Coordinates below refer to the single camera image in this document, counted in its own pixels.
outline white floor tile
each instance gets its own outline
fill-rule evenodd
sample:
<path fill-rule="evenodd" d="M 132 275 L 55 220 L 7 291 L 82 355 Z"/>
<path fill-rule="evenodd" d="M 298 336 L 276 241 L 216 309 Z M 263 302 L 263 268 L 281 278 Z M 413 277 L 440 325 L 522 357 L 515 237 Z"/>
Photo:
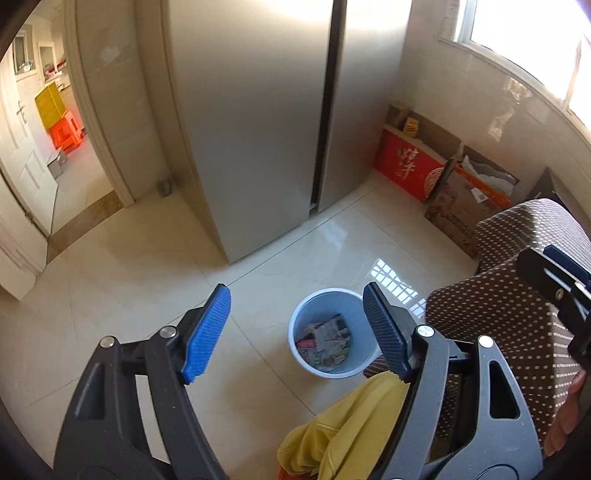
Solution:
<path fill-rule="evenodd" d="M 285 434 L 363 381 L 323 380 L 296 363 L 287 346 L 296 305 L 321 288 L 361 292 L 375 280 L 420 321 L 433 289 L 473 273 L 475 262 L 423 214 L 373 172 L 335 205 L 227 265 L 178 192 L 149 194 L 59 255 L 22 302 L 0 292 L 2 398 L 51 461 L 75 380 L 99 339 L 146 338 L 223 282 L 232 314 L 206 373 L 187 391 L 229 476 L 274 478 Z M 145 380 L 138 388 L 152 452 L 166 460 Z"/>
<path fill-rule="evenodd" d="M 13 419 L 31 446 L 50 466 L 53 466 L 61 424 L 76 385 L 77 380 L 68 383 L 25 408 L 22 417 Z"/>
<path fill-rule="evenodd" d="M 57 196 L 51 233 L 57 232 L 113 190 L 88 137 L 68 155 L 63 169 L 64 172 L 56 179 Z"/>
<path fill-rule="evenodd" d="M 321 288 L 343 287 L 360 293 L 368 282 L 383 280 L 372 276 L 378 264 L 396 272 L 389 286 L 404 283 L 408 288 L 411 300 L 407 307 L 439 286 L 406 250 L 349 207 L 230 288 L 237 324 L 275 373 L 315 413 L 359 385 L 362 377 L 321 380 L 303 371 L 287 346 L 291 314 L 303 298 Z M 402 305 L 384 290 L 392 304 Z"/>

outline side-by-side refrigerator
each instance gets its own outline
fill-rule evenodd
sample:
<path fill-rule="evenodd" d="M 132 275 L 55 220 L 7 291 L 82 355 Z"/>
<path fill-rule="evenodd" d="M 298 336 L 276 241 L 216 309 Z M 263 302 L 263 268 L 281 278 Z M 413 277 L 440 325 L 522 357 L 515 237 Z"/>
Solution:
<path fill-rule="evenodd" d="M 230 262 L 367 177 L 410 0 L 169 0 L 181 120 Z"/>

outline red stool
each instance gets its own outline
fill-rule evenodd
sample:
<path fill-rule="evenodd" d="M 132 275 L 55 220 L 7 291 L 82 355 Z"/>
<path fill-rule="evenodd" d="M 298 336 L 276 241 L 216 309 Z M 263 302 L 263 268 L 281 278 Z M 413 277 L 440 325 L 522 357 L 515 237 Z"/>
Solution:
<path fill-rule="evenodd" d="M 70 111 L 64 113 L 61 120 L 49 129 L 49 134 L 55 148 L 61 148 L 65 152 L 82 145 L 82 129 Z"/>

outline polka dot fabric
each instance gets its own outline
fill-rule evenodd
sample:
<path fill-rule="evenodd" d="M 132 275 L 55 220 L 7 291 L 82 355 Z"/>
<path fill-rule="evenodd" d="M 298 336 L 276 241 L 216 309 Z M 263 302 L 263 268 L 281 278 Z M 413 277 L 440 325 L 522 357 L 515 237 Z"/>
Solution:
<path fill-rule="evenodd" d="M 448 338 L 495 339 L 542 439 L 579 366 L 567 352 L 572 335 L 556 309 L 517 277 L 515 260 L 526 247 L 555 245 L 591 270 L 591 242 L 560 205 L 538 199 L 480 222 L 476 244 L 480 273 L 434 291 L 427 299 L 426 321 Z"/>

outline light blue trash can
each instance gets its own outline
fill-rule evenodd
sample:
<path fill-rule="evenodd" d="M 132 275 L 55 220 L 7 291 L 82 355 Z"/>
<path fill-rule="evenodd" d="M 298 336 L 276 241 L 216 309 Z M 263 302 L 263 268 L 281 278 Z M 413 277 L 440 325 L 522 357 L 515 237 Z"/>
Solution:
<path fill-rule="evenodd" d="M 351 332 L 347 358 L 330 372 L 321 372 L 308 365 L 296 348 L 303 337 L 305 325 L 330 320 L 341 315 Z M 325 288 L 308 295 L 295 308 L 288 329 L 288 343 L 297 362 L 308 372 L 323 378 L 352 377 L 365 369 L 380 354 L 378 342 L 363 312 L 362 297 L 344 288 Z"/>

